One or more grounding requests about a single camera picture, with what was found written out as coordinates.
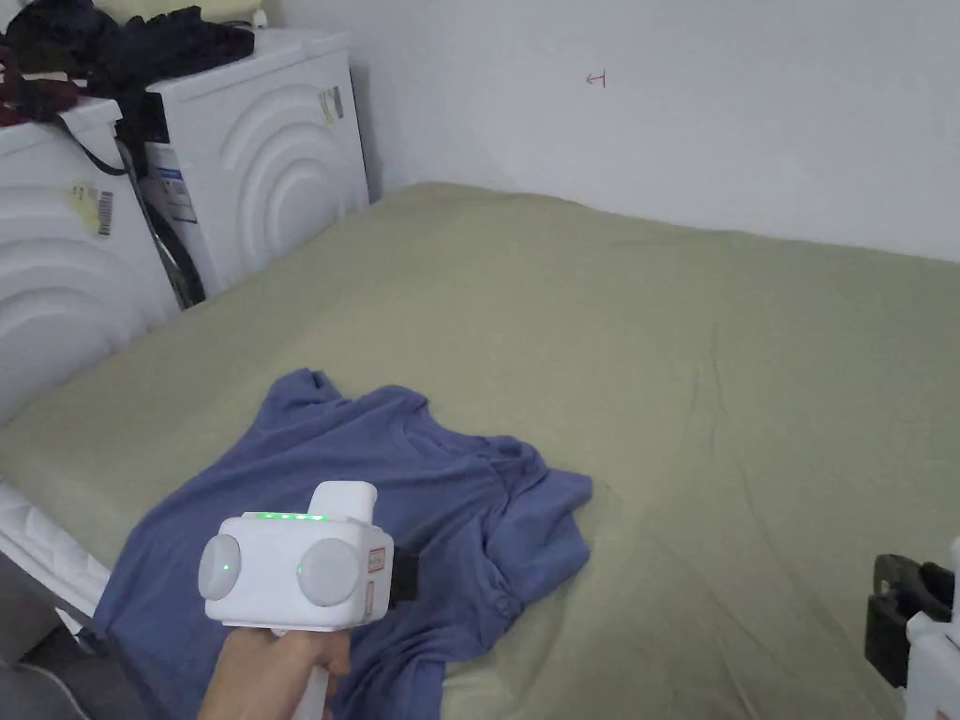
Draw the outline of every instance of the appliance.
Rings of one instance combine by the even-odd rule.
[[[960,539],[953,570],[901,555],[874,562],[867,603],[867,660],[902,688],[906,720],[960,718]]]
[[[368,204],[347,37],[254,31],[248,58],[148,88],[146,196],[209,296]]]
[[[119,118],[111,100],[63,114],[114,167]],[[178,312],[128,178],[55,128],[0,129],[0,422]]]
[[[225,625],[321,633],[366,625],[416,597],[416,567],[394,579],[394,541],[372,524],[376,488],[321,483],[306,513],[249,512],[206,544],[198,585],[207,616]],[[294,715],[320,717],[329,677],[314,668]]]

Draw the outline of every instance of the bed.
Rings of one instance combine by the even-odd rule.
[[[588,567],[448,669],[444,717],[899,716],[863,618],[874,555],[957,534],[960,266],[417,186],[3,428],[5,551],[95,604],[304,366],[594,478]]]

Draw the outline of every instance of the blue t-shirt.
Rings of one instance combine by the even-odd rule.
[[[292,372],[233,449],[133,529],[97,606],[94,629],[154,716],[196,718],[229,632],[197,590],[206,542],[248,510],[306,512],[324,480],[373,483],[373,522],[420,554],[418,600],[352,632],[340,720],[438,718],[446,664],[487,653],[588,560],[571,514],[585,475],[514,438],[450,432],[405,388],[347,400],[322,373]]]

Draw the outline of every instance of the black clamp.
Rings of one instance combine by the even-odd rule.
[[[420,589],[420,556],[394,549],[394,570],[390,578],[390,604],[409,603],[417,599]]]
[[[937,564],[919,564],[902,555],[876,556],[863,652],[893,687],[906,687],[910,662],[907,621],[925,612],[931,620],[949,622],[953,586],[953,573]]]

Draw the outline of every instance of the red mark on wall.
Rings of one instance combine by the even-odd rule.
[[[603,81],[604,87],[607,86],[607,68],[606,67],[603,69],[603,75],[597,75],[596,77],[592,75],[587,75],[587,82],[590,84],[594,84],[598,80]]]

